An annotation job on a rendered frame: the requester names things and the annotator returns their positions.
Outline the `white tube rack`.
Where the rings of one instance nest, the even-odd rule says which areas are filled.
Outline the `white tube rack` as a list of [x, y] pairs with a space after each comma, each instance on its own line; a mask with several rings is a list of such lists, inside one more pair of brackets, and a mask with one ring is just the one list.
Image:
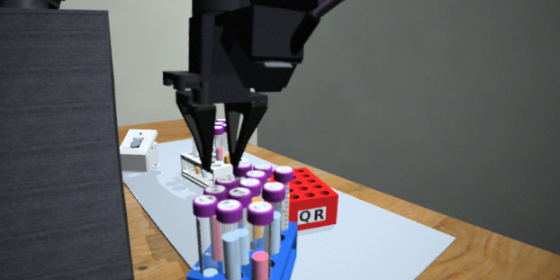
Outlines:
[[[182, 169], [182, 176], [191, 182], [199, 185], [201, 188], [205, 188], [210, 185], [215, 185], [215, 179], [220, 176], [233, 176], [232, 174], [232, 165], [226, 165], [222, 161], [221, 167], [214, 167], [213, 166], [213, 154], [212, 154], [212, 165], [211, 171], [207, 172], [206, 177], [202, 177], [201, 174], [196, 174], [194, 171], [194, 165], [203, 169], [201, 161], [199, 158], [194, 158], [193, 152], [187, 152], [180, 154], [181, 156], [181, 169]], [[204, 170], [204, 169], [203, 169]], [[236, 177], [235, 177], [236, 178]], [[211, 181], [211, 182], [210, 182]]]

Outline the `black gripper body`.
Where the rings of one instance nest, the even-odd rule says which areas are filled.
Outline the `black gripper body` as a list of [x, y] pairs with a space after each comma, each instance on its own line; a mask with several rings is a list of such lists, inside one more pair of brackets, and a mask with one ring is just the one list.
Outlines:
[[173, 88], [177, 90], [176, 97], [188, 103], [268, 102], [268, 95], [251, 92], [250, 88], [244, 88], [238, 75], [197, 75], [188, 73], [188, 71], [163, 71], [163, 85], [173, 85]]

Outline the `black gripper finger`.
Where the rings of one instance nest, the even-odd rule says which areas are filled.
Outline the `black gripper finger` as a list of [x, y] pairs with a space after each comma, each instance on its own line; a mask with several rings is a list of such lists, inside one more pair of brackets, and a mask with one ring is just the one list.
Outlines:
[[216, 105], [188, 103], [177, 97], [176, 104], [194, 138], [202, 167], [206, 172], [210, 172], [217, 111]]
[[[239, 166], [248, 141], [266, 113], [267, 106], [268, 102], [224, 104], [228, 151], [232, 166]], [[237, 138], [241, 113], [243, 120]]]

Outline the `red tube rack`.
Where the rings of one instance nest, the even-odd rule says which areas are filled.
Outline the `red tube rack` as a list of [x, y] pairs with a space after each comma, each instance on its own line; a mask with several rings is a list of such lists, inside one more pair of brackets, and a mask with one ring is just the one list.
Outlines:
[[294, 168], [294, 180], [290, 183], [289, 221], [298, 222], [298, 230], [337, 224], [338, 201], [339, 195], [310, 170], [306, 167]]

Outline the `light grey bench mat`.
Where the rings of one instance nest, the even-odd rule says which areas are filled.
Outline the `light grey bench mat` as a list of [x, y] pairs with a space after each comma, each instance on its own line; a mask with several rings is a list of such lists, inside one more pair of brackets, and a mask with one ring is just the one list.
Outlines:
[[[192, 139], [158, 144], [158, 168], [123, 171], [122, 180], [192, 269], [199, 260], [193, 199], [203, 188], [184, 178], [180, 154]], [[331, 188], [337, 224], [298, 230], [290, 280], [415, 280], [455, 237]]]

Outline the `blue tube rack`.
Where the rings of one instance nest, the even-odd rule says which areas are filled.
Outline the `blue tube rack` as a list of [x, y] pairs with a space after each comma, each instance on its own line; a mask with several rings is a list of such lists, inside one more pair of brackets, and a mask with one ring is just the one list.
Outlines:
[[[288, 229], [281, 230], [280, 252], [275, 255], [271, 255], [271, 279], [268, 278], [268, 280], [290, 280], [297, 253], [297, 230], [298, 222], [290, 221]], [[241, 266], [240, 280], [251, 280], [251, 251], [249, 252], [249, 261], [249, 264]], [[218, 274], [206, 277], [201, 275], [198, 260], [186, 276], [186, 280], [226, 280], [225, 275], [223, 274], [222, 261], [218, 262]]]

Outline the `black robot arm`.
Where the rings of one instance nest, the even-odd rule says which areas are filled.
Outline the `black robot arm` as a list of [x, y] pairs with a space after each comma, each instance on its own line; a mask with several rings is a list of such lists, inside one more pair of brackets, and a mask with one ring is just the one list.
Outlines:
[[[0, 0], [0, 8], [59, 9], [61, 1]], [[303, 61], [303, 17], [326, 1], [192, 0], [192, 13], [224, 13], [189, 18], [188, 73], [238, 75], [256, 93], [281, 92]]]

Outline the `pink tube with white and purple cap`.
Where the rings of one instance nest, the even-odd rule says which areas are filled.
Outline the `pink tube with white and purple cap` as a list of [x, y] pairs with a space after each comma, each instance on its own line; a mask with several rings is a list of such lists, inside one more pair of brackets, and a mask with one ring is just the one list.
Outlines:
[[[204, 188], [203, 195], [213, 195], [218, 198], [219, 202], [228, 200], [227, 188], [223, 185], [210, 185]], [[220, 223], [216, 220], [215, 216], [215, 228], [216, 228], [216, 245], [217, 245], [217, 261], [222, 261], [221, 254], [221, 232]]]

